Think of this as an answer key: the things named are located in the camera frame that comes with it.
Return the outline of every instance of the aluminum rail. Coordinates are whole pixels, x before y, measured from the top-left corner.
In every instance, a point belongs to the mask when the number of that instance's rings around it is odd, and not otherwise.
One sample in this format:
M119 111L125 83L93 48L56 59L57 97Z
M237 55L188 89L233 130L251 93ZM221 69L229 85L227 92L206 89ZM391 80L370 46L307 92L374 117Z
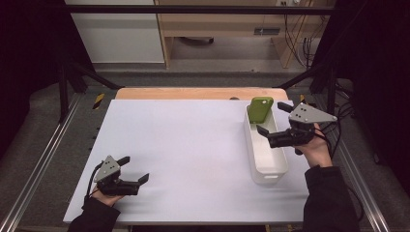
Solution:
M334 7L255 7L187 5L44 5L44 9L75 14L217 14L217 15L335 15L352 9Z
M316 99L316 103L319 108L323 110L326 105L324 97L314 95L314 98ZM330 135L331 136L329 138L335 142L337 140L337 134L335 131L333 130L330 132ZM363 178L358 166L354 162L342 139L339 141L338 150L340 151L340 159L343 166L346 168L347 175L352 182L353 188L363 202L368 221L373 227L373 230L375 232L390 232L389 226L377 206L377 203L374 200L365 179Z
M37 162L36 167L31 173L28 181L26 182L23 190L15 201L14 205L10 209L9 213L3 219L0 224L1 232L14 232L20 222L25 210L27 209L28 204L30 203L31 198L33 197L37 186L39 185L42 177L47 170L49 163L51 162L52 157L55 154L55 151L58 148L58 145L63 138L67 127L69 126L80 100L82 99L81 94L74 94L73 100L70 105L70 111L66 120L58 124L54 134L51 136L48 141L47 146L45 147L42 156Z

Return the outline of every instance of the black sleeve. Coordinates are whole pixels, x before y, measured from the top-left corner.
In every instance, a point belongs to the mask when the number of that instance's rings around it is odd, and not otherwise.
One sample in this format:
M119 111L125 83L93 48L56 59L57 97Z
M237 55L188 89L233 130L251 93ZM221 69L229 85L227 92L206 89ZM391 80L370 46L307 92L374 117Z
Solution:
M82 214L70 224L69 232L111 232L121 214L93 197L85 202L82 209Z
M309 197L304 232L357 232L359 221L338 167L312 167L305 173Z

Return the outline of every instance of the white cabinet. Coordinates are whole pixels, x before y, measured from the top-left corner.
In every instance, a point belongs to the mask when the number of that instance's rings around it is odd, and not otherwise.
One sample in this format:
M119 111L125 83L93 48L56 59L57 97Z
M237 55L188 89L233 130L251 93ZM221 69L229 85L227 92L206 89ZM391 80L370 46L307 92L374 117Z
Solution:
M154 5L152 0L66 0L68 5ZM72 14L93 63L164 63L155 14Z

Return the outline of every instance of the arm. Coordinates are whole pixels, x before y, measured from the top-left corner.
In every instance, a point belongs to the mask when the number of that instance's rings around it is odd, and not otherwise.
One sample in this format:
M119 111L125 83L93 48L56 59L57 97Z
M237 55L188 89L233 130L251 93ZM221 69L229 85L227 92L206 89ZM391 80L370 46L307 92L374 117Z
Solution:
M82 207L83 212L70 224L69 232L112 231L117 217L121 214L112 206L124 196L105 196L96 191Z
M315 136L308 144L296 148L304 153L310 166L305 174L309 197L303 231L360 231L353 202L339 168L332 164L326 141Z

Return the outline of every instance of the human hand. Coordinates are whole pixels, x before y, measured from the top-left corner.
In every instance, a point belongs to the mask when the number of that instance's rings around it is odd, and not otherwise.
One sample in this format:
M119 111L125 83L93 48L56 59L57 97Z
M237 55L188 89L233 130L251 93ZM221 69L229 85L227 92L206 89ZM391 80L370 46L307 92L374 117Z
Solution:
M314 126L316 128L316 133L324 136L320 131L319 125L314 124ZM309 143L294 146L294 148L298 149L305 155L310 167L316 165L320 165L321 167L333 166L328 150L328 144L324 139L318 136L314 136Z
M109 207L112 207L117 201L119 201L120 199L124 197L123 195L116 195L116 196L104 195L97 188L97 186L94 186L92 196Z

